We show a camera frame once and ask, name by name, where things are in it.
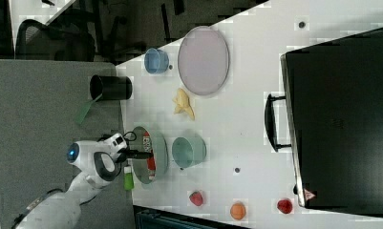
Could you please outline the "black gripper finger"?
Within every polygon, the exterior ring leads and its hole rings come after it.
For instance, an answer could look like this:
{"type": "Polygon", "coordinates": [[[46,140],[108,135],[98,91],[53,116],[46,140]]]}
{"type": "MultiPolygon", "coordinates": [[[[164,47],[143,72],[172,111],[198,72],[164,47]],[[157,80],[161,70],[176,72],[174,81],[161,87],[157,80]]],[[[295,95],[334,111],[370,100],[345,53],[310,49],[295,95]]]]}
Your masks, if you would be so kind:
{"type": "Polygon", "coordinates": [[[129,151],[127,153],[127,157],[132,159],[147,159],[152,156],[153,154],[149,152],[129,151]]]}

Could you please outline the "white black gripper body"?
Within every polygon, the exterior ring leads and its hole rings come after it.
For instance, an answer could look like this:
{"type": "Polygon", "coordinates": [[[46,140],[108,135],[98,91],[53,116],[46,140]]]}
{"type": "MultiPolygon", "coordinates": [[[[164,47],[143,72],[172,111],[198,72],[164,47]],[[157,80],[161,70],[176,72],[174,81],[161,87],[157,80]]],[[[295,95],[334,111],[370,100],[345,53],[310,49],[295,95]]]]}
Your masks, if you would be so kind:
{"type": "Polygon", "coordinates": [[[120,133],[114,135],[105,135],[103,142],[106,144],[106,153],[114,162],[120,163],[126,160],[126,151],[128,144],[120,133]]]}

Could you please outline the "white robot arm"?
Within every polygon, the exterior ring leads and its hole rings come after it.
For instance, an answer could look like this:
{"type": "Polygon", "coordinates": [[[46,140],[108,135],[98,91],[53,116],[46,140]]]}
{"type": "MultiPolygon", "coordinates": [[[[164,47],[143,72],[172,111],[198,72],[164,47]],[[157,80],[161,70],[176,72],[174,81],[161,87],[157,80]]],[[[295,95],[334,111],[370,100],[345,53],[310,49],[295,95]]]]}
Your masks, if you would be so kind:
{"type": "Polygon", "coordinates": [[[122,134],[104,135],[98,141],[80,140],[68,149],[69,164],[80,170],[67,191],[52,189],[34,200],[11,229],[74,229],[81,206],[92,201],[119,175],[119,163],[128,158],[147,159],[151,153],[131,150],[122,134]]]}

